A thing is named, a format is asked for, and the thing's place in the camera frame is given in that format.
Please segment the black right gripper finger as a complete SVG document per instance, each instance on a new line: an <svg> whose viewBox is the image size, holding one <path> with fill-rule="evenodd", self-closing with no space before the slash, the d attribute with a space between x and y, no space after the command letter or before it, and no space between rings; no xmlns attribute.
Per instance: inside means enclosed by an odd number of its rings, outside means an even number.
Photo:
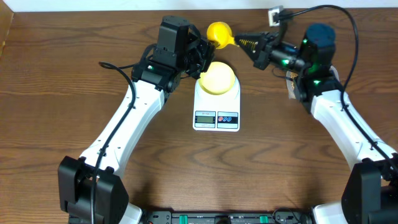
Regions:
<svg viewBox="0 0 398 224"><path fill-rule="evenodd" d="M240 42L241 48L246 55L255 63L264 63L264 43L262 42Z"/></svg>
<svg viewBox="0 0 398 224"><path fill-rule="evenodd" d="M268 42L268 32L256 32L256 33L240 33L236 34L234 41L237 44L257 44L264 45Z"/></svg>

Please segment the yellow plastic scoop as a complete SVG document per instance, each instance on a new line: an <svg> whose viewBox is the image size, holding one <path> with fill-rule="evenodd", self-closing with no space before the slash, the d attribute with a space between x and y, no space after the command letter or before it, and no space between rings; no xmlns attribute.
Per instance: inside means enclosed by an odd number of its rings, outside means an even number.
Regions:
<svg viewBox="0 0 398 224"><path fill-rule="evenodd" d="M235 45L232 30L225 22L213 22L206 31L206 36L209 41L215 44L216 49L223 49L227 45Z"/></svg>

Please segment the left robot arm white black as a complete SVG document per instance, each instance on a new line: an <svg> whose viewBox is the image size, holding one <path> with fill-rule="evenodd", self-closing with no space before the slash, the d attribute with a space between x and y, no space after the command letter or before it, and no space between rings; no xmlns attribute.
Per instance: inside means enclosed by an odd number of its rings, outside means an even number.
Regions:
<svg viewBox="0 0 398 224"><path fill-rule="evenodd" d="M61 209L70 223L139 223L141 208L129 201L122 182L128 160L152 118L183 78L199 78L214 59L215 45L189 22L164 16L157 42L125 75L122 103L101 134L78 158L58 167Z"/></svg>

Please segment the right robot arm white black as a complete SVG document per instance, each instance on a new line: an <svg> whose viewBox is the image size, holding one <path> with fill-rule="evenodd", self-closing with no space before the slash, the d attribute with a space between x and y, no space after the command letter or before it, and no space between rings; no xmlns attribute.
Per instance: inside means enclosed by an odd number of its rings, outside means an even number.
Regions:
<svg viewBox="0 0 398 224"><path fill-rule="evenodd" d="M397 151L367 125L350 103L331 65L335 32L312 24L301 46L282 41L278 33L238 34L234 42L261 70L272 64L295 74L286 76L290 92L329 132L343 153L351 174L338 202L312 209L314 223L397 223Z"/></svg>

